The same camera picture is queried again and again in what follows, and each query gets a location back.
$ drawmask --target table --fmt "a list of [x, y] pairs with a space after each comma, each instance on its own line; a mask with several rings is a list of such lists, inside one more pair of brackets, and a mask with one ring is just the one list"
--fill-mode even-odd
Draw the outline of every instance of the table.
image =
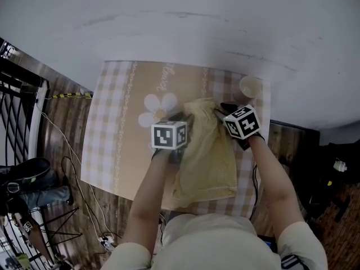
[[[197, 66], [162, 62], [106, 61], [93, 95], [85, 131], [81, 179], [118, 196], [134, 199], [154, 149], [150, 125], [184, 102], [200, 97], [231, 101], [245, 75]], [[270, 124], [270, 83], [263, 81], [254, 101], [262, 135]], [[238, 192], [236, 197], [196, 202], [183, 212], [221, 213], [250, 217], [255, 202], [251, 150], [234, 141]], [[173, 176], [166, 180], [162, 207], [171, 207]]]

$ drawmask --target person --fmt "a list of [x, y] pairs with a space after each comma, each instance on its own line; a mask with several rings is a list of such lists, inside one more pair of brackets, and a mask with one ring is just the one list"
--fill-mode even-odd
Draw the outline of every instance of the person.
[[0, 215], [6, 216], [7, 213], [27, 213], [35, 207], [46, 206], [66, 202], [71, 205], [74, 202], [71, 188], [66, 177], [62, 180], [62, 186], [54, 187], [58, 182], [57, 174], [54, 169], [50, 169], [44, 177], [28, 185], [23, 185], [19, 194], [6, 196], [5, 191], [0, 193], [1, 205]]
[[327, 269], [324, 248], [305, 223], [294, 187], [262, 137], [249, 137], [277, 241], [277, 254], [251, 222], [226, 215], [179, 215], [168, 222], [152, 258], [170, 152], [154, 156], [130, 209], [121, 240], [102, 270]]

